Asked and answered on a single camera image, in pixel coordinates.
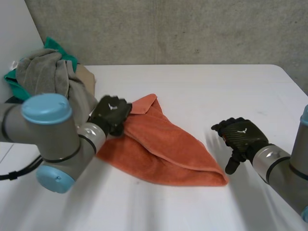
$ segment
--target white logo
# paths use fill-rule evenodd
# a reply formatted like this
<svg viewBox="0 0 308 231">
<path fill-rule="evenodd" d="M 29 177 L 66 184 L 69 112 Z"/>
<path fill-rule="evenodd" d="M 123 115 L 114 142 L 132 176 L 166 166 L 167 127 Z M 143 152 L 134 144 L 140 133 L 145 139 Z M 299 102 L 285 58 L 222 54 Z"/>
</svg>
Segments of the white logo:
<svg viewBox="0 0 308 231">
<path fill-rule="evenodd" d="M 113 106 L 111 106 L 110 104 L 108 104 L 108 106 L 109 106 L 110 110 L 115 110 L 115 109 L 117 109 L 117 106 L 113 107 Z"/>
<path fill-rule="evenodd" d="M 247 129 L 245 128 L 245 130 L 244 130 L 244 131 L 237 131 L 237 132 L 246 134 Z"/>
</svg>

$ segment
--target gray towel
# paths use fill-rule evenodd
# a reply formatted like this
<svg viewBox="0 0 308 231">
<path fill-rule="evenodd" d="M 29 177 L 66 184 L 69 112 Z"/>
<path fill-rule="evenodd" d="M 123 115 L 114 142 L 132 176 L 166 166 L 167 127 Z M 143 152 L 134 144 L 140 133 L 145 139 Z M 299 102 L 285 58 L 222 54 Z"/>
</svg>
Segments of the gray towel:
<svg viewBox="0 0 308 231">
<path fill-rule="evenodd" d="M 61 60 L 53 49 L 42 49 L 22 59 L 16 70 L 17 82 L 31 95 L 58 93 L 68 98 L 76 125 L 85 123 L 97 100 L 86 90 L 71 61 Z"/>
</svg>

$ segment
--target wall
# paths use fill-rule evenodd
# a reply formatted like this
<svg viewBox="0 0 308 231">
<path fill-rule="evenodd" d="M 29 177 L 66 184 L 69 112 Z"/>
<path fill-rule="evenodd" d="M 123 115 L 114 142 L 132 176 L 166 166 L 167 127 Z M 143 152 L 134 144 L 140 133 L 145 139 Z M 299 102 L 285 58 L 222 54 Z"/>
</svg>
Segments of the wall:
<svg viewBox="0 0 308 231">
<path fill-rule="evenodd" d="M 0 6 L 0 103 L 11 95 L 3 76 L 13 61 L 43 47 L 31 15 L 23 0 L 1 0 Z"/>
<path fill-rule="evenodd" d="M 308 93 L 307 0 L 26 0 L 84 64 L 276 64 Z"/>
</svg>

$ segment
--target gray concrete wall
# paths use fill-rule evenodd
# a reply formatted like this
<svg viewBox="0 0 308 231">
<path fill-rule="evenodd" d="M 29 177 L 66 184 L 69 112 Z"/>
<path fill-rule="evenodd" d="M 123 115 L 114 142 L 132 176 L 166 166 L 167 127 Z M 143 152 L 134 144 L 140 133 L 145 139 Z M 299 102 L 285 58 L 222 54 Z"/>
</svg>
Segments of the gray concrete wall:
<svg viewBox="0 0 308 231">
<path fill-rule="evenodd" d="M 308 0 L 26 0 L 81 63 L 276 64 L 308 93 Z"/>
</svg>

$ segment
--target orange towel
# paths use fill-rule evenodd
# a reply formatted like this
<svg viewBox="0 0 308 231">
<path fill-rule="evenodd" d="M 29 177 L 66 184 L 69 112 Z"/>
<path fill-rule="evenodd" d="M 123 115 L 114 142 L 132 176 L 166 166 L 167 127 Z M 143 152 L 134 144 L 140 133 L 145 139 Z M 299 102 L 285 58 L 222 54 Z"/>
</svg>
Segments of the orange towel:
<svg viewBox="0 0 308 231">
<path fill-rule="evenodd" d="M 107 141 L 97 156 L 151 183 L 176 186 L 228 183 L 204 145 L 163 115 L 154 94 L 133 103 L 124 124 L 124 136 Z"/>
</svg>

